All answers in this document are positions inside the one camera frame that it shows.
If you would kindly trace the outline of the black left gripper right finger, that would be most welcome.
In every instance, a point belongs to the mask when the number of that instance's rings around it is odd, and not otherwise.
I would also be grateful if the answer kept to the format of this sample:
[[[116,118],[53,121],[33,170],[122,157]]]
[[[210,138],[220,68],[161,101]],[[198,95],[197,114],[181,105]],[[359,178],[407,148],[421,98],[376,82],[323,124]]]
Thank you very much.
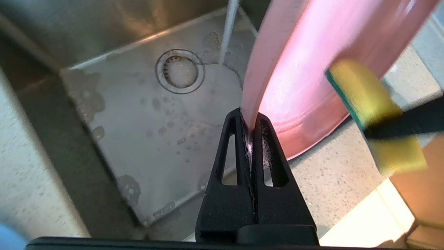
[[[318,243],[317,228],[296,183],[271,121],[257,115],[251,180],[255,243]]]

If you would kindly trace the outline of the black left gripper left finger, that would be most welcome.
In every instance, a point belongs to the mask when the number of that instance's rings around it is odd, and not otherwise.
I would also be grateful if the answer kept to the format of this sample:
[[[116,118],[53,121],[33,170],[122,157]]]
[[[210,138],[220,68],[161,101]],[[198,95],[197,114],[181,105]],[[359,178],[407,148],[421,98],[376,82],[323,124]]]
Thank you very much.
[[[234,137],[236,185],[222,183],[229,139]],[[254,223],[249,159],[239,108],[225,117],[213,168],[196,222],[196,242],[236,242],[237,232]]]

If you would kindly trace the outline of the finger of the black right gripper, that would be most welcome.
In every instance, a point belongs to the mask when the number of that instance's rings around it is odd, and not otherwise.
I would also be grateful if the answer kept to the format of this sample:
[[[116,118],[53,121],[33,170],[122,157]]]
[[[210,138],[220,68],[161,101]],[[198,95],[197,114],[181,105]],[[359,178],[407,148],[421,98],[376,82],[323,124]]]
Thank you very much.
[[[427,103],[409,109],[393,118],[364,129],[364,135],[372,140],[405,138],[426,133],[443,133],[444,100],[433,99]]]

